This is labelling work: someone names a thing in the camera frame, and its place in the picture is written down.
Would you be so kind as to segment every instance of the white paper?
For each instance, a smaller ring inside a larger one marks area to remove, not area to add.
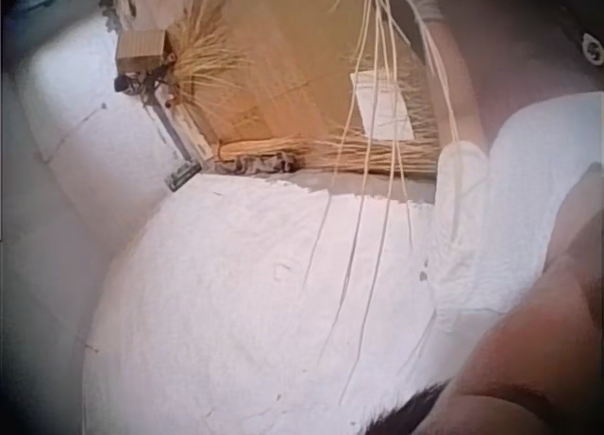
[[[350,75],[350,79],[354,86],[355,74]],[[377,81],[378,92],[373,139],[383,141],[393,139],[399,141],[414,140],[415,135],[411,122],[409,122],[407,105],[397,85],[392,79],[387,78],[385,71],[378,71]],[[355,95],[361,111],[364,134],[369,138],[374,117],[375,72],[373,70],[359,72]]]

